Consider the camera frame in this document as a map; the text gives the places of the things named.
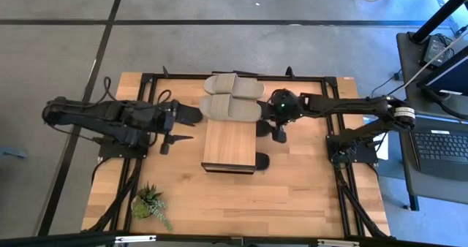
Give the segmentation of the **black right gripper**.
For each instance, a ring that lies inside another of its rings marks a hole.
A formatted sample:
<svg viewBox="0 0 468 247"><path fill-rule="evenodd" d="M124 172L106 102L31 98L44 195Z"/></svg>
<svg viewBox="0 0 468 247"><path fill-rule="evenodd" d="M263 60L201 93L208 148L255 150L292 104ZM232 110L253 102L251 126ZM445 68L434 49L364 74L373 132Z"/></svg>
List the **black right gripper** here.
<svg viewBox="0 0 468 247"><path fill-rule="evenodd" d="M261 101L261 110L271 111L271 114L269 112L262 113L262 121L275 123L272 137L278 143L286 143L287 141L284 126L302 116L302 107L298 97L286 88L276 89L272 93L270 104Z"/></svg>

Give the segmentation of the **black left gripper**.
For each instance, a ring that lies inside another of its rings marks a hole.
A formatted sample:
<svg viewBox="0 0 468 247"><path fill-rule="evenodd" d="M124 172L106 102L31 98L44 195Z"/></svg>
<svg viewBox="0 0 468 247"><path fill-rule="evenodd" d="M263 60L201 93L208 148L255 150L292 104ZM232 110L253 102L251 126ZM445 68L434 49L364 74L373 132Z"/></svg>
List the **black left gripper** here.
<svg viewBox="0 0 468 247"><path fill-rule="evenodd" d="M150 146L156 143L158 134L163 134L164 138L159 151L163 155L167 155L169 153L170 146L173 143L181 140L192 139L192 136L171 134L176 118L177 122L180 124L195 124L196 115L191 110L180 110L179 112L178 110L179 102L175 99L171 102L161 103L161 105L155 109L156 114L150 123L148 135L155 135L154 140L150 142Z"/></svg>

